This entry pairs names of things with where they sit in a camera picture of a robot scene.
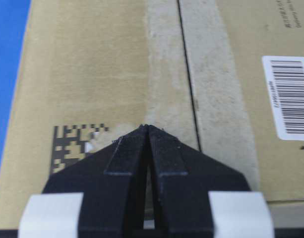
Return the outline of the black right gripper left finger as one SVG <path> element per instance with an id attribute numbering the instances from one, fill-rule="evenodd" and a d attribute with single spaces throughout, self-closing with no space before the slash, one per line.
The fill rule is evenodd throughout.
<path id="1" fill-rule="evenodd" d="M 143 212 L 141 161 L 148 127 L 141 125 L 91 156 L 51 175 L 32 195 L 20 238 L 121 238 Z"/>

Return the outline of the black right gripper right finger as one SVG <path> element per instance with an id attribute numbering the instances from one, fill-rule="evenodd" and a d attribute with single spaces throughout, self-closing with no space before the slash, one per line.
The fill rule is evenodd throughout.
<path id="1" fill-rule="evenodd" d="M 244 175 L 148 127 L 152 153 L 155 228 L 150 238 L 272 238 L 263 195 Z"/>

